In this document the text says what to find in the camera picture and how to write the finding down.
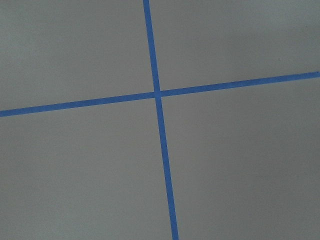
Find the blue tape grid lines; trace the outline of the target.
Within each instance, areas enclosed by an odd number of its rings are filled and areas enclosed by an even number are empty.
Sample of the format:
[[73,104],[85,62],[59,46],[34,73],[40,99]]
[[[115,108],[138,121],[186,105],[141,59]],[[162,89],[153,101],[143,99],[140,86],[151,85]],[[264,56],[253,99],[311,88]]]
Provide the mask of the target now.
[[66,110],[66,109],[107,105],[107,104],[113,104],[113,103],[133,102],[138,100],[154,99],[156,115],[157,115],[160,147],[161,147],[161,157],[162,157],[162,165],[163,165],[163,172],[164,172],[165,189],[166,189],[167,204],[168,204],[170,230],[171,230],[172,239],[178,240],[179,230],[178,230],[178,223],[177,223],[177,216],[176,216],[174,190],[173,190],[172,176],[171,176],[171,169],[170,169],[170,158],[169,158],[169,152],[168,152],[168,143],[167,143],[167,136],[166,136],[166,127],[165,127],[165,118],[164,118],[162,99],[164,97],[170,97],[170,96],[187,95],[187,94],[195,94],[195,93],[202,93],[202,92],[212,92],[212,91],[218,91],[218,90],[274,84],[274,83],[281,83],[281,82],[300,81],[300,80],[306,80],[306,79],[315,79],[320,77],[320,72],[314,71],[314,72],[306,72],[306,73],[299,73],[299,74],[281,75],[281,76],[264,77],[264,78],[256,78],[256,79],[249,79],[249,80],[223,82],[223,83],[215,83],[215,84],[208,84],[208,85],[198,85],[198,86],[191,86],[191,87],[184,87],[184,88],[162,90],[160,85],[160,79],[159,79],[150,2],[148,0],[144,0],[142,4],[143,4],[145,26],[146,26],[146,36],[147,36],[148,51],[149,51],[149,58],[150,58],[150,68],[151,68],[151,74],[152,74],[152,83],[153,83],[152,92],[110,96],[110,97],[104,97],[104,98],[55,103],[55,104],[49,104],[49,105],[30,106],[30,107],[23,107],[23,108],[16,108],[16,109],[6,109],[6,110],[0,111],[0,116],[3,118],[3,117],[51,112],[51,111],[60,111],[60,110]]

